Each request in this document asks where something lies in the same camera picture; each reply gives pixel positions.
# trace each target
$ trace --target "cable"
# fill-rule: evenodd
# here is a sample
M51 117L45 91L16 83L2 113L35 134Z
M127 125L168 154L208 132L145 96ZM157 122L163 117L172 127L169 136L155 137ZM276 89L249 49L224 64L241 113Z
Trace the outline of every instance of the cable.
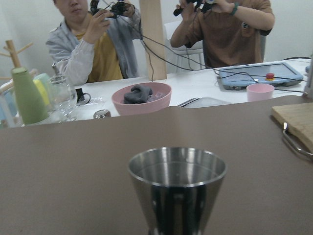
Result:
M193 23L194 23L194 20L195 20L197 14L198 14L198 11L197 11L196 15L194 16ZM144 36L144 35L142 34L142 32L141 32L141 31L138 31L134 26L132 26L132 25L130 25L130 24L129 24L129 26L131 26L135 31L137 31L137 32L140 34L141 38L146 38L146 39L148 39L148 40L150 40L150 41L152 41L152 42L154 42L154 43L156 43L156 44L158 44L158 45L161 45L161 46L167 48L167 49L170 50L173 54L188 59L189 69L180 67L180 66L178 66L178 65L175 65L175 64L173 64L173 63L167 61L166 59L160 57L159 55L157 55L157 54L156 54L154 51L152 51L152 50L147 46L147 44L141 39L141 43L143 44L143 46L144 46L144 48L145 48L145 51L148 53L148 56L149 56L149 62L150 62L150 66L151 66L151 68L152 68L152 81L153 81L154 69L153 69L152 62L151 62L151 56L150 56L150 54L149 54L148 51L150 51L154 56L156 56L156 57L159 58L160 60L162 60L162 61L164 61L164 62L166 62L166 63L168 63L168 64L170 64L170 65L173 65L173 66L175 66L175 67L177 67L177 68L180 68L180 69L183 69L183 70L188 70L188 71L201 71L201 70L204 70L204 69L212 69L216 75L219 75L219 74L217 73L217 71L219 71L219 69L215 69L215 68L212 68L212 67L207 67L206 65L203 65L203 64L201 64L201 63L198 62L198 61L195 61L195 60L193 60L193 59L190 59L188 54L187 54L188 57L183 56L183 55L179 55L179 54L175 53L175 52L174 52L171 48L169 48L168 46L166 46L166 45L164 45L164 44L162 44L162 43L159 43L159 42L157 42L157 41L155 41L155 40L153 40L153 39L151 39L151 38L149 38L149 37L147 37L147 36ZM301 58L303 58L303 59L310 59L309 57L291 57L291 58L286 58L286 59L284 59L284 60L289 60L289 59L301 59ZM193 62L195 62L196 64L199 64L199 65L201 65L201 66L204 66L204 69L199 69L199 70L194 70L194 69L192 69L191 66L190 66L190 60L193 61ZM231 75L225 76L225 77L218 77L218 79L223 79L223 78L227 78L227 77L234 76L234 75L236 75L236 74L241 74L241 75L247 75L247 76L249 76L254 82L259 83L259 82L256 81L256 79L254 79L252 76L255 76L255 77L265 77L264 75L250 75L250 74L248 74L247 72L231 72L231 71L226 71L226 72L231 73ZM298 79L292 79L292 78L284 78L284 77L276 77L276 78L288 79L288 80L295 80L295 81L304 81L304 82L306 82L306 80L298 80Z
M299 93L303 93L303 91L283 90L283 89L277 89L276 87L275 87L275 90L277 90L277 91L284 91L284 92L299 92Z
M286 59L283 59L283 60L294 60L294 59L311 59L310 57L290 57L290 58L286 58Z

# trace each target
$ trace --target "wooden cutting board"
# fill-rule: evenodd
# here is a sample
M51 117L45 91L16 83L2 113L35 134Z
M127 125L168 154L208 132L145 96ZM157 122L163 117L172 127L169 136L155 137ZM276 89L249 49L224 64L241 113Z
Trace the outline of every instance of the wooden cutting board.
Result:
M313 103L274 106L272 114L313 153Z

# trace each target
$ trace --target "brown table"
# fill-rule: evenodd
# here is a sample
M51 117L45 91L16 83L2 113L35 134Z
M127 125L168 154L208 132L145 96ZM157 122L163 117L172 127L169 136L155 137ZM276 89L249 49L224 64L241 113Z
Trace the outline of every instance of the brown table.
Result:
M308 235L313 164L271 107L300 96L0 130L0 235L146 235L127 164L162 146L210 150L228 172L206 235Z

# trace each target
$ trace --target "blue tablet case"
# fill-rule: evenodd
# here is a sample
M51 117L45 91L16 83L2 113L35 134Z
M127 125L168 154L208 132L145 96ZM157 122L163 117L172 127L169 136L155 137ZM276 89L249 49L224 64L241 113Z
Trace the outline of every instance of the blue tablet case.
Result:
M267 73L273 73L274 80L266 80ZM256 82L273 86L292 86L300 83L302 78L302 74L286 62L231 66L219 71L219 79L226 90L245 89Z

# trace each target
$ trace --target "pink bowl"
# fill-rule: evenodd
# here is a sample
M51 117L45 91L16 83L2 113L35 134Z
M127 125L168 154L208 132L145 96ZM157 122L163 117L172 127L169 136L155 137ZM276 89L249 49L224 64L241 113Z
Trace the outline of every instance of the pink bowl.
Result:
M112 102L121 116L147 114L164 109L170 105L172 88L169 85L160 82L146 82L138 85L150 87L153 95L161 93L164 94L164 97L142 104L124 104L124 94L131 92L131 88L134 85L124 87L112 95Z

